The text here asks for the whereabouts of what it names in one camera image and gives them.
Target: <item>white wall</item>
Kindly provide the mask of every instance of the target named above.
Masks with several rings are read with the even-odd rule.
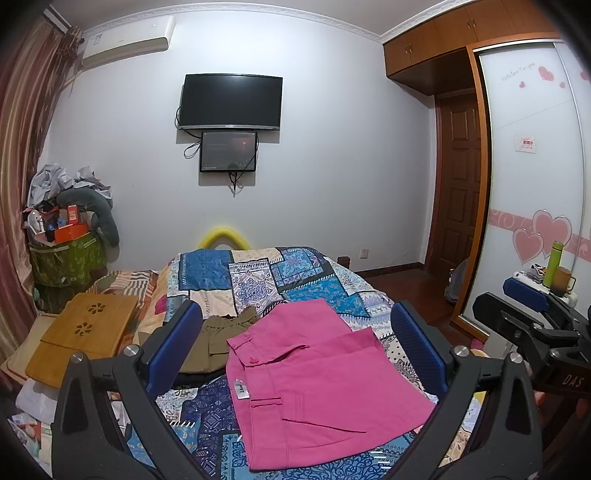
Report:
[[[60,98],[49,161],[90,165],[112,186],[121,253],[161,268],[212,228],[253,248],[309,245],[353,270],[418,261],[428,190],[428,108],[385,76],[382,46],[338,28],[254,12],[176,15],[166,52],[84,72]],[[255,174],[185,160],[173,119],[186,73],[284,78],[281,132],[261,136]],[[359,260],[359,250],[369,258]]]
[[[431,220],[433,218],[433,205],[435,202],[435,181],[437,178],[437,117],[435,110],[435,97],[427,99],[429,108],[429,168],[428,168],[428,190],[427,204],[425,211],[425,224],[423,226],[423,244],[421,246],[420,261],[425,263],[427,258],[427,247],[429,246],[429,235],[431,234]]]

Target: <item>door frame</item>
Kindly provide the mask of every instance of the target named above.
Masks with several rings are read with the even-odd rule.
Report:
[[[441,172],[443,170],[443,149],[442,144],[442,133],[441,133],[441,103],[440,100],[459,97],[462,95],[469,95],[476,93],[476,88],[465,88],[462,90],[454,90],[453,92],[440,93],[435,96],[435,122],[437,124],[437,164],[435,173],[435,192],[433,194],[433,214],[431,216],[431,229],[429,230],[429,242],[427,244],[427,254],[425,256],[425,269],[429,271],[431,262],[433,259],[433,246],[435,242],[435,231],[437,222],[439,221],[439,206],[441,205]]]
[[[474,337],[482,342],[486,342],[488,334],[481,328],[474,325],[471,321],[463,317],[462,313],[466,308],[468,297],[474,284],[476,277],[476,267],[480,260],[480,253],[482,252],[482,244],[484,243],[484,232],[486,229],[488,218],[488,204],[491,194],[491,165],[492,165],[492,151],[491,151],[491,129],[490,116],[488,112],[488,101],[486,99],[486,90],[484,88],[484,78],[480,62],[476,58],[474,50],[482,47],[490,47],[492,45],[501,45],[503,43],[519,42],[523,40],[557,40],[556,32],[535,32],[523,33],[518,35],[509,35],[507,37],[492,38],[466,46],[468,50],[468,57],[470,59],[470,66],[472,67],[472,74],[474,76],[474,84],[476,88],[476,100],[478,102],[478,117],[480,119],[480,195],[478,198],[478,212],[476,215],[476,226],[474,228],[474,240],[472,241],[472,249],[470,250],[470,257],[466,267],[466,276],[462,283],[462,289],[457,299],[456,307],[453,310],[452,322],[461,329],[469,332]],[[439,125],[437,127],[437,175],[439,177]],[[429,236],[429,244],[431,244],[431,235]]]

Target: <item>pink shorts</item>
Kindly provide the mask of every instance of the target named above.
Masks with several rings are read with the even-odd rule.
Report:
[[[280,304],[228,344],[226,373],[251,470],[366,452],[422,425],[434,408],[371,328],[352,332],[324,300]]]

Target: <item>blue gripper pad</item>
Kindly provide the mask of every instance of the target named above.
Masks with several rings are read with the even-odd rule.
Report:
[[[169,323],[174,325],[172,331],[147,365],[146,392],[153,400],[173,386],[178,371],[201,331],[203,325],[201,307],[194,301],[186,300]]]
[[[503,292],[534,312],[546,312],[550,308],[548,296],[535,288],[520,282],[516,278],[507,278],[503,283]]]
[[[451,344],[405,300],[394,305],[390,322],[425,390],[443,398],[453,371]]]

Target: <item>mug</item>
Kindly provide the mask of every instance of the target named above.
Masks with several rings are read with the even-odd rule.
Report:
[[[577,279],[571,275],[568,268],[558,267],[554,274],[550,293],[553,293],[557,297],[563,297],[566,293],[571,293],[573,291],[576,281]]]

